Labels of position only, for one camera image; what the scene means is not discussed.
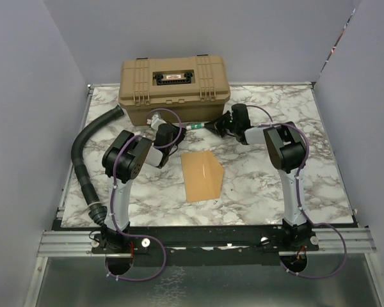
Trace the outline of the white green glue stick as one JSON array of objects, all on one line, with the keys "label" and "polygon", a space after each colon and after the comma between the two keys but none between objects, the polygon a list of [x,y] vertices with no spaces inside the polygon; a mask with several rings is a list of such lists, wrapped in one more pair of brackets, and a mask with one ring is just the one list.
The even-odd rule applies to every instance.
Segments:
[{"label": "white green glue stick", "polygon": [[205,123],[191,123],[186,126],[186,130],[198,130],[203,129],[205,127]]}]

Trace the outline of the brown paper envelope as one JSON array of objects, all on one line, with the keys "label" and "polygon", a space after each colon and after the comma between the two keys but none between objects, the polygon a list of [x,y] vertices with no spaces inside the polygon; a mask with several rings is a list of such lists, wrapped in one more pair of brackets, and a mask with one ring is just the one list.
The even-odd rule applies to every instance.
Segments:
[{"label": "brown paper envelope", "polygon": [[209,151],[183,153],[182,173],[188,203],[214,200],[220,197],[223,167]]}]

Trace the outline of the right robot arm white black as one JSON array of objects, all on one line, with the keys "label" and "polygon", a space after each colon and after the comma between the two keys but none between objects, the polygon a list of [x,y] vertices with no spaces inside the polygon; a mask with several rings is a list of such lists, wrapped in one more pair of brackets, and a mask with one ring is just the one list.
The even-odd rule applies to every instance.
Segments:
[{"label": "right robot arm white black", "polygon": [[289,250],[295,250],[304,243],[311,232],[311,225],[305,216],[303,168],[308,158],[308,143],[293,122],[269,123],[254,126],[248,114],[248,106],[234,104],[230,111],[207,122],[204,127],[224,137],[235,137],[242,145],[265,144],[269,159],[278,171],[284,196],[284,218],[281,242]]}]

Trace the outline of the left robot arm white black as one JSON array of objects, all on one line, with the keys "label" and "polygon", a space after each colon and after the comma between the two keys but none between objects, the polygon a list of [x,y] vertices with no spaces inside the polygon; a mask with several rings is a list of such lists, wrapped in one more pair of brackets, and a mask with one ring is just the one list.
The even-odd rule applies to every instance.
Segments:
[{"label": "left robot arm white black", "polygon": [[171,123],[158,126],[155,140],[121,131],[102,158],[109,183],[107,216],[101,237],[114,252],[124,251],[129,243],[129,197],[134,179],[144,164],[161,169],[183,141],[186,129]]}]

